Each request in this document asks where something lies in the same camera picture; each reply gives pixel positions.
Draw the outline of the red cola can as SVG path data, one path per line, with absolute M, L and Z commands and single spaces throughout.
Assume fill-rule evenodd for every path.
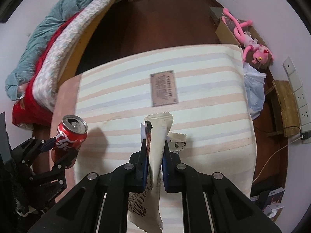
M 58 125 L 55 146 L 51 152 L 52 161 L 57 162 L 72 148 L 79 151 L 87 138 L 87 131 L 87 123 L 81 117 L 65 115 Z

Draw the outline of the cream snack bag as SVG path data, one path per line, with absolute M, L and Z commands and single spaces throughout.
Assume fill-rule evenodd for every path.
M 186 146 L 187 135 L 171 132 L 172 124 L 169 112 L 148 115 L 141 124 L 141 141 L 147 146 L 147 184 L 143 192 L 129 193 L 128 219 L 145 232 L 162 232 L 159 202 L 164 146 L 168 144 L 174 153 Z

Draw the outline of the red blanket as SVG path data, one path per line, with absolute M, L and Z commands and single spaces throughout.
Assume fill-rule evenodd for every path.
M 63 30 L 71 23 L 80 12 L 75 13 L 71 16 L 65 23 L 63 23 L 56 32 L 50 37 L 50 40 L 47 43 L 47 47 L 44 49 L 44 52 L 38 58 L 35 65 L 35 74 L 31 78 L 28 83 L 25 96 L 18 100 L 17 103 L 14 104 L 12 110 L 12 124 L 21 128 L 22 125 L 42 125 L 42 126 L 50 126 L 52 122 L 52 112 L 44 107 L 42 107 L 39 103 L 34 99 L 32 89 L 35 78 L 39 74 L 43 62 L 46 59 L 48 51 L 51 49 L 52 44 L 56 41 L 56 39 L 60 36 Z

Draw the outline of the striped bed mattress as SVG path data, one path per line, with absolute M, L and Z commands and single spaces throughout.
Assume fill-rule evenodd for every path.
M 153 50 L 103 64 L 59 89 L 51 124 L 65 115 L 88 126 L 67 179 L 72 188 L 90 172 L 110 173 L 141 148 L 141 125 L 157 142 L 183 134 L 181 161 L 204 174 L 220 172 L 246 196 L 256 164 L 241 49 L 191 45 Z

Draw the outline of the checked quilt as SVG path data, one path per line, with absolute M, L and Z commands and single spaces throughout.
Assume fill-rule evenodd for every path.
M 43 61 L 42 68 L 33 83 L 33 97 L 45 109 L 54 111 L 57 84 L 69 53 L 78 42 L 90 22 L 107 7 L 112 0 L 93 0 L 73 19 L 56 38 Z

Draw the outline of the blue white box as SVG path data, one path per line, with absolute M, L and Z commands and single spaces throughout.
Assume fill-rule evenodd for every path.
M 261 210 L 264 210 L 268 205 L 281 203 L 285 189 L 280 187 L 272 191 L 262 191 L 258 195 L 251 196 L 250 200 Z

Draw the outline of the wooden stool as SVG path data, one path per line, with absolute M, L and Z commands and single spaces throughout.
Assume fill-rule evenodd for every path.
M 301 133 L 298 107 L 289 81 L 272 81 L 265 93 L 265 102 L 270 107 L 273 130 L 268 136 L 284 135 L 289 138 Z

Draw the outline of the white plastic bag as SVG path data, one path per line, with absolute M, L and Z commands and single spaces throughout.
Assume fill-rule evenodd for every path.
M 248 110 L 252 120 L 256 119 L 264 108 L 265 102 L 265 73 L 260 73 L 249 63 L 243 64 L 244 83 L 247 94 Z

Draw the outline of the white power strip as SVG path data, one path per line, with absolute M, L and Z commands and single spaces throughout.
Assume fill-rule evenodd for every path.
M 303 83 L 290 57 L 283 62 L 283 68 L 286 72 L 289 83 L 294 92 L 295 101 L 298 107 L 299 121 L 303 136 L 302 143 L 310 144 L 310 110 L 306 99 Z

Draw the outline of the teal blanket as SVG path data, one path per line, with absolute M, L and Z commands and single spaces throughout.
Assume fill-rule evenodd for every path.
M 48 42 L 58 28 L 73 15 L 86 8 L 93 0 L 59 0 L 38 24 L 30 36 L 16 68 L 7 76 L 5 91 L 12 101 L 19 100 L 22 93 L 18 87 L 28 83 L 35 73 L 36 62 L 47 48 Z

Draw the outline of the pink panther plush toy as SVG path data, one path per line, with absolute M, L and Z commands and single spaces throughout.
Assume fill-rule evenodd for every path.
M 258 43 L 258 40 L 252 38 L 250 32 L 244 32 L 243 27 L 252 26 L 252 20 L 247 20 L 242 23 L 239 23 L 238 20 L 230 14 L 228 8 L 224 8 L 222 10 L 224 16 L 221 18 L 224 23 L 226 23 L 226 17 L 230 18 L 234 24 L 235 28 L 233 29 L 233 34 L 238 40 L 240 44 L 244 46 L 244 50 L 242 53 L 242 60 L 243 62 L 246 61 L 247 54 L 252 52 L 252 63 L 263 65 L 266 64 L 268 61 L 274 59 L 274 56 L 270 49 L 262 44 Z

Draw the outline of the cardboard box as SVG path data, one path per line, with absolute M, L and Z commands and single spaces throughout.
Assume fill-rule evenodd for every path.
M 273 63 L 272 51 L 253 27 L 253 22 L 235 18 L 227 8 L 222 9 L 216 35 L 222 44 L 241 48 L 242 61 L 254 68 L 266 70 Z

